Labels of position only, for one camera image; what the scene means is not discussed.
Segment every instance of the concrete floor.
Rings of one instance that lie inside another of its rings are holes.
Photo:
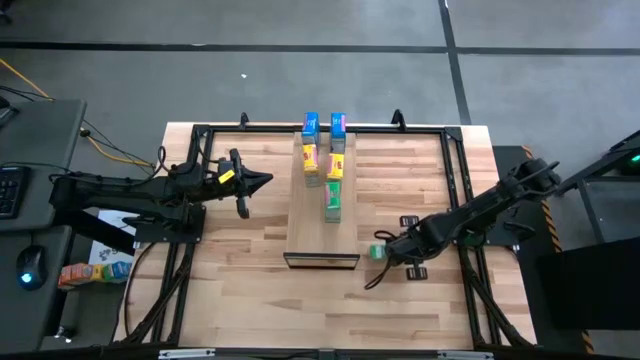
[[[635,0],[449,0],[458,46],[640,47]],[[437,0],[18,0],[0,37],[281,45],[444,46]],[[444,54],[145,53],[0,50],[56,98],[153,160],[168,121],[296,121],[344,111],[353,122],[459,124]],[[640,57],[461,55],[473,124],[496,145],[527,144],[568,176],[638,129]],[[0,69],[0,83],[28,88]],[[143,176],[79,141],[72,167]],[[552,199],[566,249],[594,243],[577,194]],[[636,332],[591,331],[596,351],[640,357]]]

